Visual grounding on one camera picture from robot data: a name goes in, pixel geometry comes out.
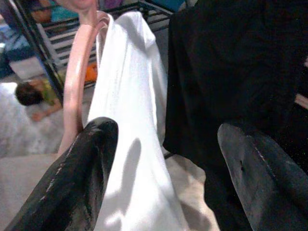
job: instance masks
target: pink hanger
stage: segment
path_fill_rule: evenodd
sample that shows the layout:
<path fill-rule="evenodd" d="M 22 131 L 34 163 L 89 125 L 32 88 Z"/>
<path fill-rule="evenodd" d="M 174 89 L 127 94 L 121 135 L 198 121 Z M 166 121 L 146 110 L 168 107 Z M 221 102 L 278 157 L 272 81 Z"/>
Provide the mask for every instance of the pink hanger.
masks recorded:
<path fill-rule="evenodd" d="M 109 17 L 96 11 L 97 0 L 57 0 L 57 2 L 79 14 L 78 29 L 70 52 L 64 85 L 64 135 L 58 150 L 59 157 L 83 130 L 81 105 L 86 69 L 96 35 L 105 38 Z"/>

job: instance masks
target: dark hair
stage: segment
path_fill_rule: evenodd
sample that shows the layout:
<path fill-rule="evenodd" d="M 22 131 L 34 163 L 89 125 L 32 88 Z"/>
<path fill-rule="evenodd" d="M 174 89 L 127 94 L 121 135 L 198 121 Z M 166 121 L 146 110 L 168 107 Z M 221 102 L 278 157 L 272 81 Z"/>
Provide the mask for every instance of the dark hair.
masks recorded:
<path fill-rule="evenodd" d="M 20 83 L 15 90 L 16 98 L 24 106 L 40 103 L 43 101 L 42 93 L 29 83 Z"/>

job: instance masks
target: green shirt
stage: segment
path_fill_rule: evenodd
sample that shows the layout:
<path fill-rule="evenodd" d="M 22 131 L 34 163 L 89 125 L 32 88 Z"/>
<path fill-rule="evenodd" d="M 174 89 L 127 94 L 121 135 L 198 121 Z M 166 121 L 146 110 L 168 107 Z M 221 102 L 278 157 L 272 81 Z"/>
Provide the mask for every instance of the green shirt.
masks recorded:
<path fill-rule="evenodd" d="M 65 79 L 65 75 L 60 75 L 60 78 L 63 80 Z M 57 99 L 56 93 L 53 91 L 50 82 L 48 79 L 43 80 L 43 91 L 42 91 L 43 100 L 48 103 L 49 105 L 54 105 L 54 100 Z"/>

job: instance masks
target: orange object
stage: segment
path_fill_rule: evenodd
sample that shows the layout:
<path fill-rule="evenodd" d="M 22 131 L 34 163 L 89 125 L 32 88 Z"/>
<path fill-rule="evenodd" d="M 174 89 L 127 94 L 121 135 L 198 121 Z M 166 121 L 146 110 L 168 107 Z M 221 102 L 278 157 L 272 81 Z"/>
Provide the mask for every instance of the orange object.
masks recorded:
<path fill-rule="evenodd" d="M 89 82 L 89 81 L 96 82 L 96 79 L 97 79 L 97 64 L 93 63 L 87 67 L 85 81 L 86 82 Z"/>

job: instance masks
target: child's arm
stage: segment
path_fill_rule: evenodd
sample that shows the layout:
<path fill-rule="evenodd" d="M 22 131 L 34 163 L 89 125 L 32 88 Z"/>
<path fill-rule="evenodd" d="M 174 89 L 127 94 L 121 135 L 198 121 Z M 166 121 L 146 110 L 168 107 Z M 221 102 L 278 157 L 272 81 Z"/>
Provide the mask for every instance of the child's arm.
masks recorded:
<path fill-rule="evenodd" d="M 60 101 L 58 99 L 54 100 L 54 105 L 51 106 L 48 110 L 43 112 L 36 112 L 32 115 L 33 121 L 41 121 L 44 117 L 49 116 L 50 114 L 59 111 L 62 108 Z"/>

